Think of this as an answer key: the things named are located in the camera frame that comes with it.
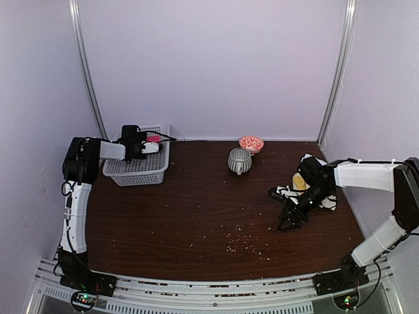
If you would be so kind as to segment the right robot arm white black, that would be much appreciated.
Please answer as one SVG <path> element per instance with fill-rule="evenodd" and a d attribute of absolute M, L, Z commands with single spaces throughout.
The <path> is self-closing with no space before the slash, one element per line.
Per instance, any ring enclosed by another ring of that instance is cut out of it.
<path fill-rule="evenodd" d="M 366 267 L 391 252 L 418 228 L 418 158 L 368 161 L 348 158 L 330 163 L 305 156 L 297 173 L 306 188 L 277 186 L 268 196 L 284 202 L 279 231 L 302 228 L 311 210 L 325 205 L 337 189 L 344 190 L 357 218 L 373 218 L 375 230 L 344 256 L 336 271 L 319 273 L 313 282 L 318 294 L 368 283 Z"/>

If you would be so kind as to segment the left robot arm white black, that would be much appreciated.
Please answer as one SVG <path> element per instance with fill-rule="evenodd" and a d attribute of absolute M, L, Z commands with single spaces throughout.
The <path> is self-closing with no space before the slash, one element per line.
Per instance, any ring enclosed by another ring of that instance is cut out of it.
<path fill-rule="evenodd" d="M 73 138 L 65 156 L 61 193 L 65 198 L 63 233 L 58 247 L 58 265 L 62 279 L 71 281 L 79 290 L 96 284 L 88 267 L 86 216 L 92 185 L 99 175 L 102 160 L 130 163 L 144 159 L 147 134 L 139 126 L 124 125 L 116 141 L 97 137 Z"/>

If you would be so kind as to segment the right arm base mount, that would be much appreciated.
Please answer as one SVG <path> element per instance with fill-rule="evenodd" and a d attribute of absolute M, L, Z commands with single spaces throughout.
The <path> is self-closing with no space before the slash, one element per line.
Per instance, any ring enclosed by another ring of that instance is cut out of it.
<path fill-rule="evenodd" d="M 369 283 L 367 274 L 356 275 L 354 278 L 344 278 L 341 271 L 318 273 L 312 278 L 318 296 L 334 294 L 344 290 L 355 289 Z"/>

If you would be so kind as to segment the pink microfibre towel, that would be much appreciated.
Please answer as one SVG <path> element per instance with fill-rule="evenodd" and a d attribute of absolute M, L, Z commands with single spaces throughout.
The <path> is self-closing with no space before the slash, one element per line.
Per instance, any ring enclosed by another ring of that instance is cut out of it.
<path fill-rule="evenodd" d="M 159 135 L 150 135 L 147 137 L 147 142 L 152 142 L 152 143 L 161 143 L 161 136 Z"/>

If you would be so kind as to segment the beige towel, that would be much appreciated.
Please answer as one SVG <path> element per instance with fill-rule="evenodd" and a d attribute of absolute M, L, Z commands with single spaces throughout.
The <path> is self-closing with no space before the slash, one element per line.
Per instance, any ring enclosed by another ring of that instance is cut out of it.
<path fill-rule="evenodd" d="M 337 197 L 335 194 L 327 196 L 319 205 L 321 209 L 334 211 L 337 207 Z"/>

